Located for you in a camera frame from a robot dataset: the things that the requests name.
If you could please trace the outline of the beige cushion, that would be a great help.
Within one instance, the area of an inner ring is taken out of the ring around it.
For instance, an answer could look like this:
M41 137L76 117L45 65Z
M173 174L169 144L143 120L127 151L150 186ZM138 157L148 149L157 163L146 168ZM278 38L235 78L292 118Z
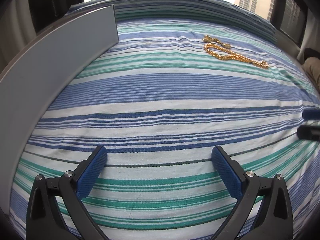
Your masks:
M319 92L320 90L320 59L316 57L309 57L302 65L307 77L313 83L314 87Z

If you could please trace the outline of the black chair right side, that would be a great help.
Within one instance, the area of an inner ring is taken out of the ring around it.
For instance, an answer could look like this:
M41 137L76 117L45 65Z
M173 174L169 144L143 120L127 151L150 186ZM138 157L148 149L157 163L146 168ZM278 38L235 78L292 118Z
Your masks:
M283 50L297 54L304 47L316 47L313 35L319 35L319 0L274 0L271 24Z

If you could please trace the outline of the striped blue green bedsheet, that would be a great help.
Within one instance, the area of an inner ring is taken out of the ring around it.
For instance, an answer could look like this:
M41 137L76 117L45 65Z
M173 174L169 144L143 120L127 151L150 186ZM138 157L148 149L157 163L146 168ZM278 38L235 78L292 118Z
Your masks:
M18 235L35 176L59 177L99 145L108 160L84 205L110 239L210 239L235 204L210 161L216 145L245 170L284 176L301 233L319 204L319 143L296 130L319 96L270 22L220 0L96 0L69 14L105 5L119 42L29 137L11 188Z

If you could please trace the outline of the grey bed side panel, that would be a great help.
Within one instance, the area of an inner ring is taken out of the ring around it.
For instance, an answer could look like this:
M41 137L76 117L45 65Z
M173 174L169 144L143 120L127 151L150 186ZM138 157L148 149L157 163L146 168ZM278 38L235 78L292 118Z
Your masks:
M1 210L25 145L47 108L85 67L119 41L114 7L80 12L55 23L1 72Z

